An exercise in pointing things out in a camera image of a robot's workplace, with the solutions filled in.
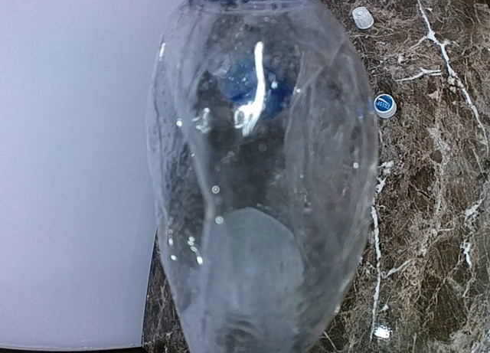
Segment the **pepsi label bottle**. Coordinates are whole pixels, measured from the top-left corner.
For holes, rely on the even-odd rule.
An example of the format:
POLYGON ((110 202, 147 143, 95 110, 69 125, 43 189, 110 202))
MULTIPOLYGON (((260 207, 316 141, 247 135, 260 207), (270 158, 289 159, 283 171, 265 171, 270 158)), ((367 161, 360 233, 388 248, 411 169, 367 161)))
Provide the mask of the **pepsi label bottle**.
POLYGON ((308 351, 354 279, 377 178, 372 92, 346 30, 319 0, 184 0, 146 122, 190 351, 308 351))

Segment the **blue white bottle cap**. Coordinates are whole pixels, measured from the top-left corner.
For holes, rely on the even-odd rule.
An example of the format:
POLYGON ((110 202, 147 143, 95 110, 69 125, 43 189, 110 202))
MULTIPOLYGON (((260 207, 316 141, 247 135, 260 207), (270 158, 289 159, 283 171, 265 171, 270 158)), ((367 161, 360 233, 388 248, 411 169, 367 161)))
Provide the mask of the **blue white bottle cap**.
POLYGON ((382 93, 375 97, 374 109, 380 118, 388 119, 396 113, 397 103, 390 94, 382 93))

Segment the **white pump bottle cap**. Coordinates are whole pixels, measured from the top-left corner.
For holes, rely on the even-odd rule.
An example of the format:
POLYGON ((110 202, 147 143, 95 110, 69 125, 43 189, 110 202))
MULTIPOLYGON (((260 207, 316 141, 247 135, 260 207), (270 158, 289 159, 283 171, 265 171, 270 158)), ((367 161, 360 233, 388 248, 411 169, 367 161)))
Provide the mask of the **white pump bottle cap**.
POLYGON ((367 30, 374 25, 372 14, 364 6, 355 8, 351 15, 356 27, 360 30, 367 30))

